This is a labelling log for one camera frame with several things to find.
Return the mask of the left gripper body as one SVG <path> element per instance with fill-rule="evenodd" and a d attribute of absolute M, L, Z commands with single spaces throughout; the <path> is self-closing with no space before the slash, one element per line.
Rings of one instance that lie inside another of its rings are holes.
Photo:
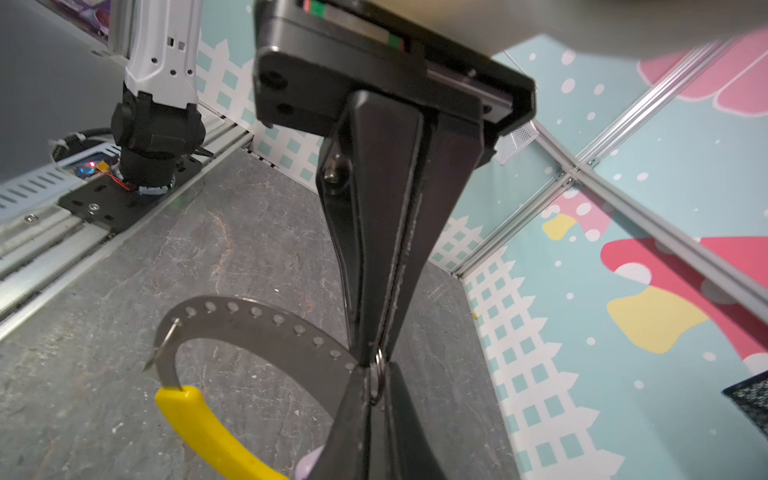
<path fill-rule="evenodd" d="M 357 92 L 417 109 L 434 142 L 475 159 L 536 115 L 535 82 L 365 1 L 259 1 L 257 118 L 328 137 Z"/>

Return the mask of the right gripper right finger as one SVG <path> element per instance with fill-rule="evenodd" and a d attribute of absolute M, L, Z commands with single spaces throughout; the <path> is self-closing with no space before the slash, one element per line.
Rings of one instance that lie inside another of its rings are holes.
<path fill-rule="evenodd" d="M 404 375 L 387 366 L 379 402 L 371 410 L 369 479 L 446 479 L 420 423 Z"/>

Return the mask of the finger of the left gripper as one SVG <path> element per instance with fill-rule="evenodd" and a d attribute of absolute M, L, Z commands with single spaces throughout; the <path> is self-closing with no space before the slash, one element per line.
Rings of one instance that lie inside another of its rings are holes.
<path fill-rule="evenodd" d="M 358 90 L 321 147 L 317 190 L 339 261 L 350 350 L 364 366 L 393 304 L 422 127 L 417 108 Z"/>
<path fill-rule="evenodd" d="M 423 129 L 411 185 L 396 276 L 380 348 L 394 353 L 421 272 L 483 153 L 483 126 L 447 114 Z"/>

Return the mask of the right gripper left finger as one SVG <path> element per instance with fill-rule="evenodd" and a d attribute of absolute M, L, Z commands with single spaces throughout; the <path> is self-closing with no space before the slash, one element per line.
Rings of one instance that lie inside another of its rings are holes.
<path fill-rule="evenodd" d="M 371 372 L 356 367 L 344 392 L 311 480 L 368 478 L 371 432 Z"/>

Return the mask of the pink tagged key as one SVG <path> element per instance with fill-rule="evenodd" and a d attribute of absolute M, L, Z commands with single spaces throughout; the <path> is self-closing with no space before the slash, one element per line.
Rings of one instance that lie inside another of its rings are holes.
<path fill-rule="evenodd" d="M 314 469 L 315 465 L 317 464 L 317 461 L 319 460 L 319 457 L 321 456 L 323 452 L 324 447 L 320 446 L 311 452 L 309 452 L 307 455 L 305 455 L 303 458 L 301 458 L 296 468 L 293 472 L 293 479 L 294 480 L 308 480 L 312 470 Z"/>

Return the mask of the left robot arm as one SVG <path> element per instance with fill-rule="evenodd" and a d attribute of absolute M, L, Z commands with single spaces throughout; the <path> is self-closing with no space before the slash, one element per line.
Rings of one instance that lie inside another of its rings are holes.
<path fill-rule="evenodd" d="M 203 153 L 202 5 L 144 1 L 110 133 L 123 231 Z M 350 353 L 385 362 L 418 277 L 473 171 L 536 113 L 536 86 L 455 33 L 371 1 L 254 6 L 256 116 L 320 136 L 315 182 L 340 265 Z"/>

